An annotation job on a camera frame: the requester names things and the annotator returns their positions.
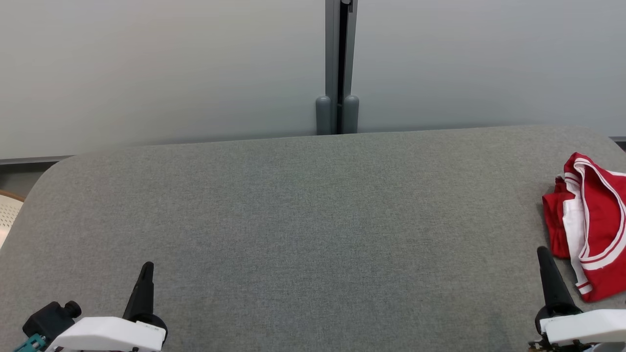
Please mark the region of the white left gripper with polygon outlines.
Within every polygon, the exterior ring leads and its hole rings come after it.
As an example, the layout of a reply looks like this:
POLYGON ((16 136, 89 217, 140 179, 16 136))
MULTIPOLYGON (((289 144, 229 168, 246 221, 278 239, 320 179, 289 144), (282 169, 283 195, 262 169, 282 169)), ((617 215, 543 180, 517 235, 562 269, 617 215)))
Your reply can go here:
POLYGON ((168 330, 155 322, 154 263, 143 264, 122 318, 82 318, 45 352, 162 352, 168 330))

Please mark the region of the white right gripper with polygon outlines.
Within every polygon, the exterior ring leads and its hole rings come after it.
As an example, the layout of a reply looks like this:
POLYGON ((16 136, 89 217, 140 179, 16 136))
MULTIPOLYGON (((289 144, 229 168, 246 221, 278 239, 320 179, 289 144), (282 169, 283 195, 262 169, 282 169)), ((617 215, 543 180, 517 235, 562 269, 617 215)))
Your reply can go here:
POLYGON ((582 312, 550 250, 539 246, 537 256, 545 303, 536 315, 541 340, 534 352, 626 352, 626 309, 582 312))

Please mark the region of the red garment striped white trim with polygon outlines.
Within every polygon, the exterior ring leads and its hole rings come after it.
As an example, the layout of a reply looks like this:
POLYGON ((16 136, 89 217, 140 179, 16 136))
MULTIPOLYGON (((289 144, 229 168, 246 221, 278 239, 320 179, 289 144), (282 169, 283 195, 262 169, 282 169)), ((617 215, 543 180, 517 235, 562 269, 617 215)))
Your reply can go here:
POLYGON ((570 261, 581 298, 626 292, 626 173, 574 153, 542 203, 550 251, 570 261))

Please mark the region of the beige perforated laundry basket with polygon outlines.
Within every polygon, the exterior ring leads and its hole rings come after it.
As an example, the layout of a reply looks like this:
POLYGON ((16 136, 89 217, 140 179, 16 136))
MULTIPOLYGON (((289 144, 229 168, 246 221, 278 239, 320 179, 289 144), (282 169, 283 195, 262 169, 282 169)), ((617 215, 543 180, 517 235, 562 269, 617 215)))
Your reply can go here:
POLYGON ((25 198, 0 190, 0 248, 2 248, 13 223, 17 218, 25 198))

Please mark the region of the grey fabric sofa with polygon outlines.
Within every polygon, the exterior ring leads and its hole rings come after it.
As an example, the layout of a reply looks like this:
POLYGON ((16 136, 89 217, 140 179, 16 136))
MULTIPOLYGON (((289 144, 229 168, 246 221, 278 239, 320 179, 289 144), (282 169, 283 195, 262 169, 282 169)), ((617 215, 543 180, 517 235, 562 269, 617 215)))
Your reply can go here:
POLYGON ((166 352, 525 351, 543 305, 541 198, 581 127, 132 147, 48 169, 0 248, 0 352, 76 301, 121 316, 155 265, 166 352))

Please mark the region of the grey partition post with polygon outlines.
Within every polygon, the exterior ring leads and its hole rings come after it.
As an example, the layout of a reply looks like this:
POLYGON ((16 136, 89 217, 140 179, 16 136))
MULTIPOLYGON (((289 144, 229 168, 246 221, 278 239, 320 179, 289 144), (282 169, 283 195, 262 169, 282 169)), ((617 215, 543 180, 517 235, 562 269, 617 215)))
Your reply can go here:
POLYGON ((357 133, 353 69, 358 0, 325 0, 325 5, 325 92, 315 101, 316 133, 357 133))

